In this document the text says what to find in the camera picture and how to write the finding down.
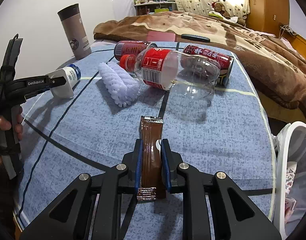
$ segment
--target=red soda can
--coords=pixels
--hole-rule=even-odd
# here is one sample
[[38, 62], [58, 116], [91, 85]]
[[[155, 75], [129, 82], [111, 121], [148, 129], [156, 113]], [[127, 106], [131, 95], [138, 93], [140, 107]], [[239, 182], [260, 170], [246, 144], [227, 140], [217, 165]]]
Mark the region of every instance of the red soda can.
[[230, 76], [232, 65], [234, 62], [233, 57], [195, 45], [187, 45], [184, 48], [183, 53], [189, 55], [201, 55], [217, 61], [221, 66], [217, 83], [226, 87], [228, 83], [228, 77]]
[[157, 45], [149, 41], [119, 41], [114, 47], [114, 56], [120, 61], [123, 55], [130, 54], [137, 56], [147, 48], [157, 48]]

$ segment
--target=barcode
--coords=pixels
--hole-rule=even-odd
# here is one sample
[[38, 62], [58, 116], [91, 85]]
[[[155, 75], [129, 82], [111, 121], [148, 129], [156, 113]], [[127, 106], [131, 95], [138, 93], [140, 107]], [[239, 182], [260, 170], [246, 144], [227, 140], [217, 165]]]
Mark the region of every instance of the barcode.
[[121, 43], [116, 45], [116, 47], [115, 47], [115, 55], [117, 55], [117, 56], [121, 56], [122, 55], [123, 45], [124, 45], [123, 42], [121, 42]]
[[160, 84], [160, 71], [142, 68], [143, 80]]

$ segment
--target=blue gripper pad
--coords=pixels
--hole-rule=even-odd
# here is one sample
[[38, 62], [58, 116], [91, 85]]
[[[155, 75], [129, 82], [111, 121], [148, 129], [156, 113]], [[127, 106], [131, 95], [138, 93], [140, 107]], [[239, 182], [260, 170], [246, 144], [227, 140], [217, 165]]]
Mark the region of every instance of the blue gripper pad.
[[169, 166], [165, 153], [165, 147], [163, 144], [163, 140], [161, 141], [161, 154], [162, 154], [162, 169], [164, 173], [164, 184], [168, 192], [171, 190], [171, 180], [169, 175]]
[[136, 171], [135, 171], [135, 191], [136, 193], [140, 187], [141, 174], [142, 174], [142, 156], [143, 156], [143, 140], [141, 140], [139, 155], [137, 158]]

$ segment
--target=blue bottle label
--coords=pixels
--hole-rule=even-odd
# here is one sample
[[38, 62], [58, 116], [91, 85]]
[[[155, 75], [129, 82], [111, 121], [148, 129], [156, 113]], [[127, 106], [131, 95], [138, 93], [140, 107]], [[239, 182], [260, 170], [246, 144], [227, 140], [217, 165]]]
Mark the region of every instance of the blue bottle label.
[[73, 68], [75, 70], [76, 76], [77, 76], [77, 80], [79, 81], [81, 79], [81, 71], [78, 68], [78, 66], [74, 65], [74, 64], [70, 64], [69, 67]]

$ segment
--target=stuffed toy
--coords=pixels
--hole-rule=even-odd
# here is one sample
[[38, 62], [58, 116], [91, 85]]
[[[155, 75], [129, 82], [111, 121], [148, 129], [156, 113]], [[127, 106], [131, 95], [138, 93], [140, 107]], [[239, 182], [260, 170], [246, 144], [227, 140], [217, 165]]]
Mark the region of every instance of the stuffed toy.
[[[212, 3], [212, 7], [214, 9], [215, 12], [217, 13], [220, 13], [224, 18], [230, 20], [231, 17], [230, 14], [225, 10], [225, 6], [221, 3], [221, 2], [213, 2]], [[242, 25], [242, 26], [245, 26], [246, 25], [246, 22], [244, 19], [238, 17], [237, 19], [237, 23]]]

